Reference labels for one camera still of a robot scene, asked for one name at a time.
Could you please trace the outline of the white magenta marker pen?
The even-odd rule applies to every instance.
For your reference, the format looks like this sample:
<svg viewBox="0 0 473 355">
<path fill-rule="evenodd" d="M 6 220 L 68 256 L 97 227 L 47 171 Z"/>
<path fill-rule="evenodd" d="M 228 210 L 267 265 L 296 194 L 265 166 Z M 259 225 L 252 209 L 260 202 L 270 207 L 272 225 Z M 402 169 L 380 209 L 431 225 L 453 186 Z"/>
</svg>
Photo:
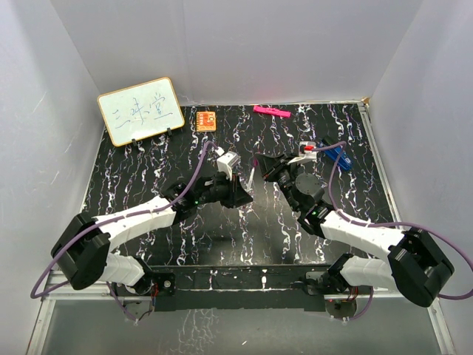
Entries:
<svg viewBox="0 0 473 355">
<path fill-rule="evenodd" d="M 247 185 L 248 191 L 250 191 L 252 189 L 255 170 L 256 170 L 256 167 L 253 166 L 252 169 L 251 169 L 250 176 L 248 178 L 248 185 Z"/>
</svg>

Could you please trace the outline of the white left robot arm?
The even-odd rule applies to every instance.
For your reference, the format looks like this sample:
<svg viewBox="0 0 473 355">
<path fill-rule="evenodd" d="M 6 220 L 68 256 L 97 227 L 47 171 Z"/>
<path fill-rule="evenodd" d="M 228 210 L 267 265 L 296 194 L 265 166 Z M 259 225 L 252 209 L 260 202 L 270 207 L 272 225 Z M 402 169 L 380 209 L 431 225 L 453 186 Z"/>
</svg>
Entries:
<svg viewBox="0 0 473 355">
<path fill-rule="evenodd" d="M 177 225 L 194 216 L 198 206 L 219 203 L 233 209 L 251 203 L 239 177 L 218 172 L 199 177 L 192 186 L 170 185 L 162 196 L 110 215 L 93 217 L 81 212 L 73 217 L 51 255 L 76 291 L 97 281 L 120 283 L 137 295 L 148 293 L 156 274 L 140 258 L 116 254 L 130 240 L 156 229 Z"/>
</svg>

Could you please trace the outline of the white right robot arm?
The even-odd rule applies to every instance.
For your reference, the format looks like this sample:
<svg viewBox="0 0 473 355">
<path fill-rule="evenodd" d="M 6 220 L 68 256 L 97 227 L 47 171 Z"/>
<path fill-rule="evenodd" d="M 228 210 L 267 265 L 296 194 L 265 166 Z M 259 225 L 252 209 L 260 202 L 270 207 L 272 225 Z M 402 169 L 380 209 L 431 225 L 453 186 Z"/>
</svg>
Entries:
<svg viewBox="0 0 473 355">
<path fill-rule="evenodd" d="M 308 234 L 351 245 L 369 255 L 341 255 L 320 277 L 305 276 L 311 288 L 340 294 L 358 286 L 387 288 L 424 308 L 439 297 L 455 268 L 427 231 L 346 221 L 324 200 L 317 177 L 299 172 L 300 158 L 258 154 L 256 160 L 263 180 L 277 184 Z"/>
</svg>

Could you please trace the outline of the blue stapler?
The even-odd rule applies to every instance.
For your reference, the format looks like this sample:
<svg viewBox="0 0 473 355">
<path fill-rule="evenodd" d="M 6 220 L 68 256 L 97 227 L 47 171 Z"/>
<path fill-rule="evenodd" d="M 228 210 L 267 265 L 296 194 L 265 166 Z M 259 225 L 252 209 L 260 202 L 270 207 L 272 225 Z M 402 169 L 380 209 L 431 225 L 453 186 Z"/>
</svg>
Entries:
<svg viewBox="0 0 473 355">
<path fill-rule="evenodd" d="M 321 142 L 319 143 L 319 147 L 322 148 L 322 147 L 326 147 L 326 146 L 332 146 L 335 143 L 336 142 L 333 141 L 331 138 L 329 138 L 328 136 L 325 136 L 321 139 Z M 338 155 L 340 154 L 340 152 L 341 152 L 341 147 L 340 146 L 337 146 L 333 149 L 324 150 L 324 154 L 326 154 L 326 156 L 328 156 L 333 161 L 336 161 L 336 159 L 337 159 Z M 347 156 L 346 152 L 343 152 L 341 154 L 341 157 L 338 159 L 337 165 L 343 171 L 349 171 L 349 170 L 352 169 L 352 161 Z"/>
</svg>

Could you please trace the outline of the yellow framed whiteboard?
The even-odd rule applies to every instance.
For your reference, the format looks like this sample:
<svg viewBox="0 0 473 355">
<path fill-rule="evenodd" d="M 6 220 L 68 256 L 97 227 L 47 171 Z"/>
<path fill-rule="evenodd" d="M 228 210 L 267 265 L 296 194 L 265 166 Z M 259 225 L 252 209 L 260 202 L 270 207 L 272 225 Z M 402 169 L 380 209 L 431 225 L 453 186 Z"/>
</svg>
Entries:
<svg viewBox="0 0 473 355">
<path fill-rule="evenodd" d="M 106 130 L 120 147 L 184 126 L 176 93 L 163 77 L 98 96 Z"/>
</svg>

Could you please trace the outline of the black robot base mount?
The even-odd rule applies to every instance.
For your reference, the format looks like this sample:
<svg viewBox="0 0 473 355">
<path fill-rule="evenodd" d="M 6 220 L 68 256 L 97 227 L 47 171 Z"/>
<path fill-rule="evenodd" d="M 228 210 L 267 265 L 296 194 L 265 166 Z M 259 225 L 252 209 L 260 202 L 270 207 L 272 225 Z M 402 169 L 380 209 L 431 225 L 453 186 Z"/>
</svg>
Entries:
<svg viewBox="0 0 473 355">
<path fill-rule="evenodd" d="M 302 309 L 352 317 L 366 286 L 350 291 L 315 284 L 325 265 L 274 266 L 154 266 L 150 288 L 133 294 L 124 285 L 112 290 L 125 303 L 148 302 L 156 312 L 188 309 Z"/>
</svg>

